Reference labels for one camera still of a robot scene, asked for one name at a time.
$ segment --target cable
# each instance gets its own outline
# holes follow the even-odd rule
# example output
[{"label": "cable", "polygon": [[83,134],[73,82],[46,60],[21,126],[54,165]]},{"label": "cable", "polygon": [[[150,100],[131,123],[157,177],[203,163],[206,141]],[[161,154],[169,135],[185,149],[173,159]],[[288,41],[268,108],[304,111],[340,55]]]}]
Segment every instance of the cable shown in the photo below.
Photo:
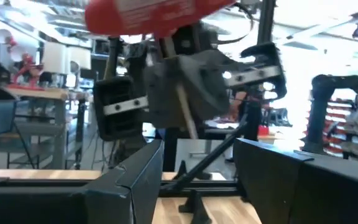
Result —
[{"label": "cable", "polygon": [[218,40],[218,41],[216,42],[218,45],[236,43],[236,42],[242,40],[244,37],[247,37],[247,36],[251,33],[251,31],[254,29],[254,26],[255,26],[254,17],[253,17],[253,15],[249,12],[248,8],[246,8],[245,5],[243,5],[243,4],[239,3],[239,2],[234,3],[233,6],[236,6],[236,7],[238,7],[239,9],[243,10],[244,13],[245,13],[245,15],[246,15],[246,17],[249,18],[249,20],[250,20],[250,29],[249,29],[249,32],[248,32],[246,35],[244,35],[244,36],[242,36],[242,37],[239,37],[239,38],[237,38],[237,39],[234,39],[234,40]]}]

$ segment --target wooden stick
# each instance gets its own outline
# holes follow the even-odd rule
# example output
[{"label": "wooden stick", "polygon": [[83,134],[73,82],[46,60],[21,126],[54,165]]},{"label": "wooden stick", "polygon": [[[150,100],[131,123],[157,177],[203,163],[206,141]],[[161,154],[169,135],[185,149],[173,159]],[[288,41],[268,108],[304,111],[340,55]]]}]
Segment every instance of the wooden stick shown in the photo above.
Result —
[{"label": "wooden stick", "polygon": [[[176,55],[175,48],[173,45],[173,41],[171,37],[164,38],[165,48],[167,50],[168,56]],[[189,131],[190,138],[198,139],[196,124],[194,122],[193,117],[191,116],[190,106],[187,101],[187,94],[186,91],[181,83],[176,86],[176,91],[179,97],[180,107],[182,113],[185,117],[187,130]]]}]

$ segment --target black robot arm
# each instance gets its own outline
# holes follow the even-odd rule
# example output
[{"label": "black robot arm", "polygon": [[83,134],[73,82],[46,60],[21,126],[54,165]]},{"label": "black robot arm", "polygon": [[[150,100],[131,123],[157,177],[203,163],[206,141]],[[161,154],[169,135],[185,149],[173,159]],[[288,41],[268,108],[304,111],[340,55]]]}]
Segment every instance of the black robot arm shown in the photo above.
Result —
[{"label": "black robot arm", "polygon": [[312,97],[308,135],[304,151],[323,153],[323,129],[327,113],[328,102],[336,89],[351,89],[358,94],[358,75],[338,77],[318,75],[313,78]]}]

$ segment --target table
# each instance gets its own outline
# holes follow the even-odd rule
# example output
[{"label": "table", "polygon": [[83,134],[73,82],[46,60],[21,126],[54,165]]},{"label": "table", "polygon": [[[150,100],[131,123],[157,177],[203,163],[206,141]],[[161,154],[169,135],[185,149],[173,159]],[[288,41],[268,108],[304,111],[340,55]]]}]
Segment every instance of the table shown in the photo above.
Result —
[{"label": "table", "polygon": [[85,113],[85,101],[88,97],[86,93],[69,92],[59,88],[46,88],[45,91],[28,90],[20,88],[7,88],[7,91],[17,96],[28,96],[33,98],[43,98],[53,100],[55,105],[55,123],[28,123],[17,122],[17,126],[22,134],[33,134],[39,136],[53,136],[54,146],[52,152],[52,161],[48,168],[51,169],[65,169],[66,159],[71,154],[66,150],[66,107],[65,102],[68,99],[79,100],[78,105],[78,120],[76,132],[76,145],[74,146],[76,161],[80,161],[82,156],[82,140],[83,140],[83,122]]},{"label": "table", "polygon": [[[164,173],[170,179],[176,173]],[[0,177],[20,179],[95,179],[101,175],[95,170],[0,170]],[[153,224],[189,224],[191,214],[181,214],[178,206],[185,198],[158,198],[155,205]],[[255,209],[239,197],[205,197],[203,202],[213,224],[261,224]]]}]

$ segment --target wooden workbench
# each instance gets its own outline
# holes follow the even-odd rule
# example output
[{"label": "wooden workbench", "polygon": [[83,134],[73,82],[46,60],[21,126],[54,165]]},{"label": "wooden workbench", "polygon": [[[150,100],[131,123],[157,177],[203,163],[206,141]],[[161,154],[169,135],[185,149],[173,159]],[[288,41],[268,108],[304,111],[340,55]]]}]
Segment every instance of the wooden workbench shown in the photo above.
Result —
[{"label": "wooden workbench", "polygon": [[[15,179],[95,179],[101,175],[95,170],[0,170],[0,177]],[[169,180],[175,173],[164,173],[162,179]],[[217,174],[213,178],[222,180]],[[178,212],[185,198],[158,198],[153,224],[190,224],[192,215]],[[205,197],[203,202],[213,224],[260,224],[255,209],[239,197]]]}]

